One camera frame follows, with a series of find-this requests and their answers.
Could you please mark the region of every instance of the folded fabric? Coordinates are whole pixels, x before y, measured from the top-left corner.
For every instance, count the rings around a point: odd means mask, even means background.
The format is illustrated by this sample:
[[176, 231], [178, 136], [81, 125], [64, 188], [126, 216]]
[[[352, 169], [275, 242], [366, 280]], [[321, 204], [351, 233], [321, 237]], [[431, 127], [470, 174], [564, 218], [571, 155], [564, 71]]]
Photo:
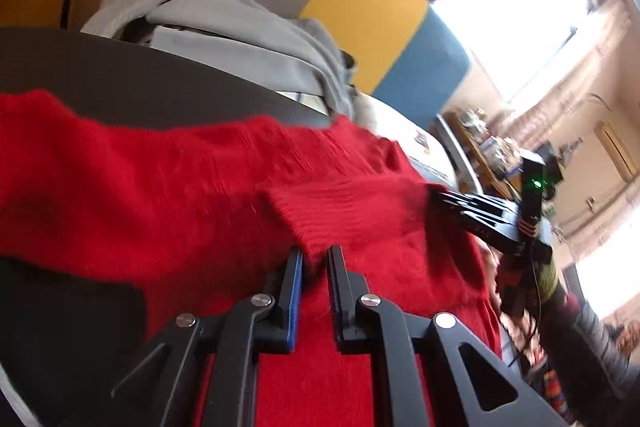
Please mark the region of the folded fabric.
[[353, 120], [353, 59], [320, 22], [287, 20], [253, 0], [171, 0], [151, 10], [154, 48], [197, 60], [273, 90], [318, 94]]
[[372, 425], [367, 357], [334, 344], [330, 245], [406, 312], [452, 312], [499, 352], [476, 242], [429, 206], [432, 188], [397, 143], [346, 118], [326, 130], [270, 118], [132, 130], [35, 91], [0, 96], [0, 150], [0, 251], [139, 287], [149, 336], [183, 311], [228, 310], [303, 248], [298, 343], [261, 358], [260, 427]]

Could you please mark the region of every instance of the red knit fabric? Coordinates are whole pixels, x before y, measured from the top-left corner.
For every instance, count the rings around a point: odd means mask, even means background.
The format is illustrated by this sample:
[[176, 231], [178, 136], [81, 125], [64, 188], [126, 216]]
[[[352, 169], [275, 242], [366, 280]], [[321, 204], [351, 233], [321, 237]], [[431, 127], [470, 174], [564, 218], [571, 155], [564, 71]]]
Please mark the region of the red knit fabric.
[[0, 96], [0, 251], [134, 284], [149, 335], [183, 311], [226, 311], [302, 246], [298, 344], [261, 358], [260, 427], [372, 425], [367, 357], [335, 349], [330, 245], [406, 312], [450, 311], [499, 352], [476, 244], [429, 199], [398, 144], [344, 118], [155, 132], [78, 118], [43, 91]]

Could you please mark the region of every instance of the bright window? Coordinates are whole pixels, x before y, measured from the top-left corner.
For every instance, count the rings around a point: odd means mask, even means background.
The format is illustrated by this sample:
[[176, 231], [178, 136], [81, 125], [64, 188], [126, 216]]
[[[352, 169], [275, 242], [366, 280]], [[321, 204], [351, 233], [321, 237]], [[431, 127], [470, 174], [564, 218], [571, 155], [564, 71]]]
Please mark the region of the bright window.
[[576, 265], [582, 293], [600, 318], [640, 293], [639, 234], [636, 210], [604, 245]]
[[438, 0], [433, 8], [510, 100], [575, 33], [589, 0]]

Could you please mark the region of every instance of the black wire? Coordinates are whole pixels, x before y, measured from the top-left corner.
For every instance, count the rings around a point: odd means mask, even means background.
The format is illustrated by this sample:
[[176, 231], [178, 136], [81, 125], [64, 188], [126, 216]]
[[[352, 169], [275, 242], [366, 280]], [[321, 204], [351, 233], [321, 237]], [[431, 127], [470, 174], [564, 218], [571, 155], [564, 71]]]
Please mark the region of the black wire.
[[540, 296], [540, 285], [538, 284], [538, 276], [536, 275], [536, 269], [533, 264], [533, 256], [531, 255], [529, 258], [531, 260], [533, 280], [536, 283], [536, 292], [538, 294], [538, 318], [533, 326], [529, 325], [529, 334], [527, 335], [527, 341], [524, 343], [524, 346], [522, 346], [522, 349], [519, 350], [517, 356], [513, 360], [511, 360], [511, 362], [509, 363], [509, 367], [511, 367], [516, 362], [516, 360], [524, 355], [524, 350], [530, 346], [531, 341], [533, 340], [533, 336], [536, 334], [536, 331], [538, 331], [538, 323], [540, 322], [540, 318], [542, 318], [542, 297]]

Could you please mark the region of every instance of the person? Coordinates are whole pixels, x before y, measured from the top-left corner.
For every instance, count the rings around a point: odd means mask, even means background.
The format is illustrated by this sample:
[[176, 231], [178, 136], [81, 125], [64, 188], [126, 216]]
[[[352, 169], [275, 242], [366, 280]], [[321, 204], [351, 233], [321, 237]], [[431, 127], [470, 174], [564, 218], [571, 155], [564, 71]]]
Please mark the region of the person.
[[638, 346], [640, 325], [629, 323], [616, 340], [588, 302], [582, 304], [559, 283], [553, 261], [536, 270], [503, 257], [497, 288], [527, 292], [527, 309], [538, 317], [540, 344], [558, 375], [572, 416], [584, 427], [631, 427], [638, 424], [640, 365], [628, 355]]

